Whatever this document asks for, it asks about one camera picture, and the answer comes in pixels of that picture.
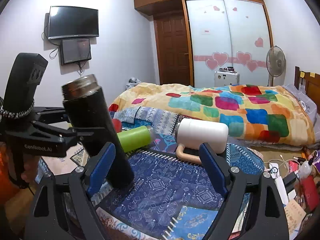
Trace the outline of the black steel thermos bottle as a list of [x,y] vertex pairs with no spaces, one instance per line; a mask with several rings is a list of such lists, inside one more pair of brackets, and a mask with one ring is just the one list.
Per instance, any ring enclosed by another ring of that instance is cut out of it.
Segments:
[[120,144],[104,98],[103,89],[93,74],[80,77],[62,86],[63,106],[73,127],[88,129],[93,135],[84,137],[82,145],[90,157],[111,142],[116,156],[106,176],[116,189],[124,189],[134,179],[134,173]]

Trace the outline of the red cup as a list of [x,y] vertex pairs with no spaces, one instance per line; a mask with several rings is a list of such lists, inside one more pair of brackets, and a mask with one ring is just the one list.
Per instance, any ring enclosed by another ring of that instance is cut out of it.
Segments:
[[120,133],[122,131],[122,123],[118,119],[112,119],[112,123],[114,126],[114,129],[116,130],[117,133]]

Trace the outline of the blue patterned patchwork quilt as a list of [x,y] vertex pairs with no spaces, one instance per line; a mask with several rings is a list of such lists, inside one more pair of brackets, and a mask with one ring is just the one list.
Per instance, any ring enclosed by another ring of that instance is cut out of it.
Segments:
[[[199,164],[182,161],[176,157],[177,143],[173,135],[178,123],[189,116],[160,109],[154,111],[152,127],[168,120],[169,134],[157,133],[150,148],[130,152],[129,163],[134,180],[129,187],[116,190],[106,181],[90,199],[90,206],[98,216],[98,226],[103,226],[107,239],[204,239],[216,218],[224,198],[216,191],[207,172]],[[259,152],[238,144],[228,143],[226,161],[246,174],[261,175],[264,164]],[[71,194],[62,192],[67,174],[55,177],[56,220],[45,223],[48,237],[58,236],[53,222],[72,239],[89,239],[84,235],[74,211]]]

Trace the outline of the colourful patchwork fleece blanket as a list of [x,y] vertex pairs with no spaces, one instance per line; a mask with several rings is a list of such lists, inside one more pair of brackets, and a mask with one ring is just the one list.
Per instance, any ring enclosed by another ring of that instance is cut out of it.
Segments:
[[298,99],[281,86],[236,85],[194,88],[140,83],[121,93],[111,112],[152,107],[190,118],[222,122],[236,139],[307,146],[319,142],[314,120]]

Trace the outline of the grey clothes pile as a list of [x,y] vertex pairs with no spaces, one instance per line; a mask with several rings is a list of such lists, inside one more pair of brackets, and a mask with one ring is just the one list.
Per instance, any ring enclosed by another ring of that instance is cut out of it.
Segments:
[[138,78],[132,77],[128,80],[127,84],[125,85],[126,90],[136,87],[140,83],[141,81]]

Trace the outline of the white small cabinet box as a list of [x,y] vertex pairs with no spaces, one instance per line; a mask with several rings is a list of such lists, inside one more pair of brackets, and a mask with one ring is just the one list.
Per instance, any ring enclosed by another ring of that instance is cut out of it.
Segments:
[[233,67],[220,68],[214,73],[214,86],[234,86],[240,82],[240,74]]

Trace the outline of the white squeeze bottle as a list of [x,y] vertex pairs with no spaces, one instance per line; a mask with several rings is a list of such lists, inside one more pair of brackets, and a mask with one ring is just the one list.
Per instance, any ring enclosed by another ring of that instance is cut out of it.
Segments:
[[308,178],[312,172],[312,164],[313,164],[313,158],[306,160],[302,163],[300,166],[300,169],[298,171],[298,176],[300,180]]

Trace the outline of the red box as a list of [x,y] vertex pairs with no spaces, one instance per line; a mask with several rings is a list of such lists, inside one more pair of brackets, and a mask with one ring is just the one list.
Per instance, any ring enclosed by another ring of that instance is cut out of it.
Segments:
[[319,205],[319,194],[313,176],[310,175],[303,179],[301,185],[306,205],[312,212]]

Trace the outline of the brown wooden door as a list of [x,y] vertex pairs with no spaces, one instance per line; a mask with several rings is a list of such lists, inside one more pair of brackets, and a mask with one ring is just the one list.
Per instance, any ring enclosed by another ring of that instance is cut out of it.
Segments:
[[156,15],[154,25],[160,84],[192,85],[184,13]]

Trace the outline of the grey pillow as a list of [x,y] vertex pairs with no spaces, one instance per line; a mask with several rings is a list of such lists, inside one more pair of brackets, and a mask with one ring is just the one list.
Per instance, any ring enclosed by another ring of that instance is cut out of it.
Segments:
[[319,145],[319,114],[316,104],[301,90],[298,90],[293,84],[283,85],[298,100],[302,109],[313,122],[313,130],[315,133],[315,145]]

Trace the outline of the standing electric fan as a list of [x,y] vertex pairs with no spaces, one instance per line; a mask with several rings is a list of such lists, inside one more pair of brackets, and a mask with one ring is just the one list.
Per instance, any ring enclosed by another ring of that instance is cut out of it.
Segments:
[[266,66],[269,74],[268,85],[273,86],[274,78],[280,77],[286,68],[286,57],[278,46],[272,46],[267,52]]

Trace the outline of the wooden bed headboard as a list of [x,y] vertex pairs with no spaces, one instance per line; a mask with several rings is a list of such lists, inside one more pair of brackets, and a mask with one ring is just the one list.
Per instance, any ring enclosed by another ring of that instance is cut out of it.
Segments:
[[301,71],[295,66],[294,85],[299,89],[300,85],[305,85],[306,95],[316,104],[317,113],[320,107],[320,75],[312,72]]

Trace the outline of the sliding wardrobe with hearts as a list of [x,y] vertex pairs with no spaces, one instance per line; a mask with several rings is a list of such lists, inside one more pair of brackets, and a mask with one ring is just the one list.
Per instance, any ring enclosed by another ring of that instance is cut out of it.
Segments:
[[262,4],[246,0],[186,0],[193,53],[194,86],[215,87],[214,73],[233,67],[239,85],[268,84],[271,47]]

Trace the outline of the small black wall monitor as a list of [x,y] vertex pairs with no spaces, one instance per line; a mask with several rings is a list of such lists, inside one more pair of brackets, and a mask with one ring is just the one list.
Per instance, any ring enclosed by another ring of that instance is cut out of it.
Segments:
[[92,59],[89,38],[73,38],[62,40],[59,47],[62,65],[88,61]]

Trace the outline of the wall mounted black television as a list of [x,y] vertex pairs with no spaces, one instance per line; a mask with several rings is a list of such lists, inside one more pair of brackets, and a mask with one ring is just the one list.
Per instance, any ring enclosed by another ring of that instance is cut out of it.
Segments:
[[48,20],[48,39],[71,37],[98,37],[99,13],[97,9],[51,6]]

